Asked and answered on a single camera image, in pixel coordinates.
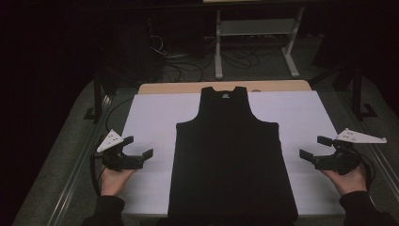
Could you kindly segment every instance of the black tank top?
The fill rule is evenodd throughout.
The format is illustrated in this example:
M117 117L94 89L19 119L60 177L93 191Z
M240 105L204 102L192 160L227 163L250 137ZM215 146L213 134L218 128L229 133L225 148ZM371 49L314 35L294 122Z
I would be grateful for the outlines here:
M170 218L296 221L279 125L256 119L246 88L202 89L197 117L176 129Z

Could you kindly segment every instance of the white table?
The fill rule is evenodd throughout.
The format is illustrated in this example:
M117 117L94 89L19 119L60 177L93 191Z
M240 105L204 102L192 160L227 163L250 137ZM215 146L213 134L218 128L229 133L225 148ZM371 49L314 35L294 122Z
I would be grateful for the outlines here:
M253 114L262 121L279 123L282 154L300 216L342 215L333 184L314 166L299 158L299 149L315 155L335 150L316 142L317 136L337 133L315 91L249 92ZM128 181L121 197L123 213L142 217L166 217L176 123L192 120L198 113L199 93L139 94L132 103L122 136L134 136L126 154L153 148L153 158Z

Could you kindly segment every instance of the dark background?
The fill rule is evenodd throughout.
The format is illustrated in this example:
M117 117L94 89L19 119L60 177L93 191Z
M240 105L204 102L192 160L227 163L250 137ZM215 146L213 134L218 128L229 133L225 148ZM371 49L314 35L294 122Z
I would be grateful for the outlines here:
M215 21L209 19L215 12L196 11L187 17L175 12L140 11L102 17L79 12L73 1L7 0L1 4L0 63L5 81L1 94L6 114L2 117L0 224L9 225L76 97L96 72L101 71L110 94L117 87L156 81L162 59L150 51L154 45L149 39L151 29L165 34L169 46L185 43L180 51L200 54L203 35L215 31ZM302 37L325 34L315 65L330 68L355 59L397 115L398 9L396 1L310 6L298 32ZM258 14L250 10L231 15ZM354 63L349 64L346 70L353 67ZM343 74L341 87L350 81L350 76Z

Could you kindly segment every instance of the human hand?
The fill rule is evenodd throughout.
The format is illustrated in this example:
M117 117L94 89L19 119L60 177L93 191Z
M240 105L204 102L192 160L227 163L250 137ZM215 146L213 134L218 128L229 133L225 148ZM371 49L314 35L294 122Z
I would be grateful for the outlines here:
M101 179L102 179L101 195L102 196L118 196L120 194L120 192L124 189L127 180L136 171L137 171L137 169L114 171L114 170L105 168L101 175Z
M332 170L320 170L335 185L340 195L345 195L353 191L367 191L366 181L360 166L345 175L340 175Z

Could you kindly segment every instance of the sleeve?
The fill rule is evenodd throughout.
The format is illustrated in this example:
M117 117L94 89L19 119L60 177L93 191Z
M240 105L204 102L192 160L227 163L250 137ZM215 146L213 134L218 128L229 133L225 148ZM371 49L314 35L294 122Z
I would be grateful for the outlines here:
M340 204L345 210L345 226L399 226L390 213L378 212L365 191L343 195Z
M100 196L96 201L94 215L85 218L82 226L122 226L121 212L124 200L116 196Z

